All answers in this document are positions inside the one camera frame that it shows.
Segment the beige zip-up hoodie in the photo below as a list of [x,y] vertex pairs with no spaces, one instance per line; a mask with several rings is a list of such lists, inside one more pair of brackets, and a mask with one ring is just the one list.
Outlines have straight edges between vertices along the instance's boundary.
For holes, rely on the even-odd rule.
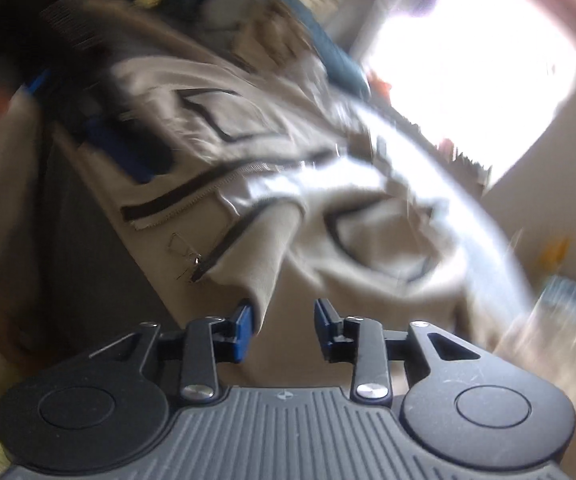
[[75,2],[167,162],[149,179],[55,129],[52,298],[81,350],[143,321],[253,307],[250,363],[317,361],[313,307],[428,321],[495,349],[532,297],[507,238],[405,134],[303,58],[253,75],[119,0]]

